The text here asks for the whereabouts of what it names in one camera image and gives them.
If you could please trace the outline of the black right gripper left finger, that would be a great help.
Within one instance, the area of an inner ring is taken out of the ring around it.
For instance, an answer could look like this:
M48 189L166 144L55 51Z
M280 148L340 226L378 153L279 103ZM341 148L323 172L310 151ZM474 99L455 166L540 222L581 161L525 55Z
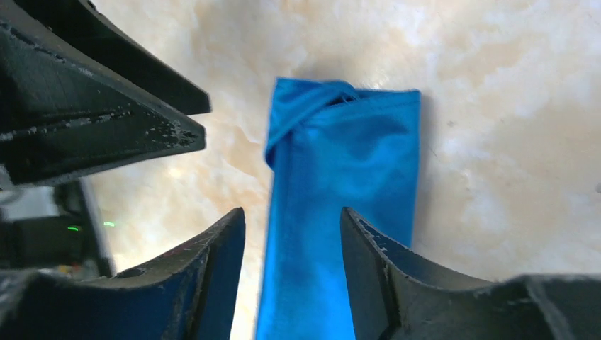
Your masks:
M228 339L245 213L112 278L1 272L2 339Z

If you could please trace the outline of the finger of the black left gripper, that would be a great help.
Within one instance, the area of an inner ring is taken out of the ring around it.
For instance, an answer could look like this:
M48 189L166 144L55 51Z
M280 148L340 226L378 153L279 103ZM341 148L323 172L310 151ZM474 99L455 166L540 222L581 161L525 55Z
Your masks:
M1 20L1 184L52 186L195 152L205 128L33 18Z
M99 13L91 1L16 4L59 38L185 115L211 112L209 95Z

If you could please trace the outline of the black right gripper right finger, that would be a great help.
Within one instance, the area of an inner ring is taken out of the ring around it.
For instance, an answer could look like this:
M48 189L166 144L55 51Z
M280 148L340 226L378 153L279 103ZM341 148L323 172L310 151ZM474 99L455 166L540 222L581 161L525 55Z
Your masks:
M599 339L598 275L496 283L426 259L350 208L342 252L358 339Z

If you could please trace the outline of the blue cloth napkin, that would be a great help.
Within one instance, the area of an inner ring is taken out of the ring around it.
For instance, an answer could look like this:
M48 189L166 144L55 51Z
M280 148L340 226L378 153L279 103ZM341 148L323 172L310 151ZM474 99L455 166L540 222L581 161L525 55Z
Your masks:
M280 78L265 160L274 173L257 339L353 339L341 211L412 240L421 94Z

